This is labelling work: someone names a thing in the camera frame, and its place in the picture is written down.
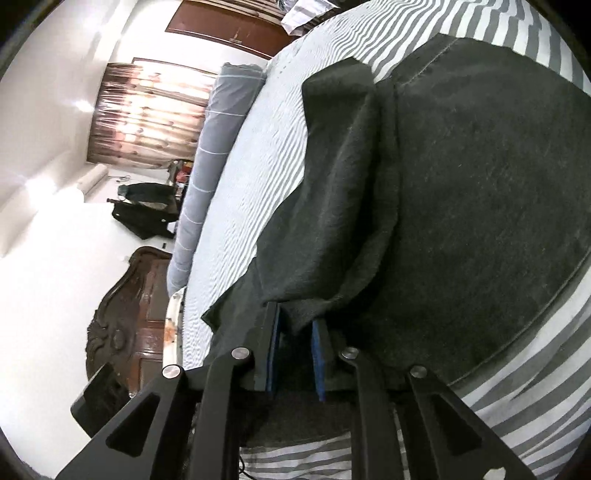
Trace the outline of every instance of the black clothing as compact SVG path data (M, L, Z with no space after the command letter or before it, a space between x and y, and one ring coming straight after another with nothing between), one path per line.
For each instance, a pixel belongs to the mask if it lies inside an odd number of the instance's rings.
M551 70L437 35L376 85L347 59L302 95L303 182L204 316L215 332L206 363L278 301L293 335L309 338L325 317L384 365L419 363L453 382L502 354L587 257L591 99ZM282 388L302 391L309 350L292 353ZM309 440L325 426L320 414L289 427L270 415L275 430L259 440Z

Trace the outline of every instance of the screw head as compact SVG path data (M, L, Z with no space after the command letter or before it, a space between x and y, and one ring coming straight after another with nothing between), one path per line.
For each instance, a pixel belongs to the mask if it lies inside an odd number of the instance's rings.
M181 368L178 365L167 365L162 369L164 378L177 378L181 374Z
M422 365L415 365L410 369L410 374L414 378L425 378L427 376L427 369Z
M234 350L232 350L232 356L236 359L236 360L244 360L245 358L248 358L251 354L251 351L246 348L245 346L239 346L238 348L235 348Z
M357 350L354 346L348 346L340 354L347 360L355 360L359 355L359 350Z

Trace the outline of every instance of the cable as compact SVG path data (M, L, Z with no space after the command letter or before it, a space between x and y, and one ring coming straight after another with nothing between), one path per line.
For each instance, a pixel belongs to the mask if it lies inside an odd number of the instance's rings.
M240 468L238 469L238 475L243 474L245 477L248 477L251 480L257 480L252 475L248 475L248 473L246 473L244 471L244 469L246 468L246 466L244 465L244 460L242 460L242 456L241 455L239 455L238 457L240 458Z

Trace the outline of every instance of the wooden door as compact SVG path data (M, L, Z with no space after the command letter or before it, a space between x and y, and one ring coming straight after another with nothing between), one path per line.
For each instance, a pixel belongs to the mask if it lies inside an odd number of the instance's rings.
M293 40L279 25L266 20L187 0L166 31L212 40L265 58L276 55Z

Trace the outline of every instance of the pillow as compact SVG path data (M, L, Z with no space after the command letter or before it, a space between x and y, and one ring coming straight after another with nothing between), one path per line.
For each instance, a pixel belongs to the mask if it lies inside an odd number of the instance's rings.
M168 293L187 285L207 209L246 114L265 83L257 65L225 63L213 84L168 267Z

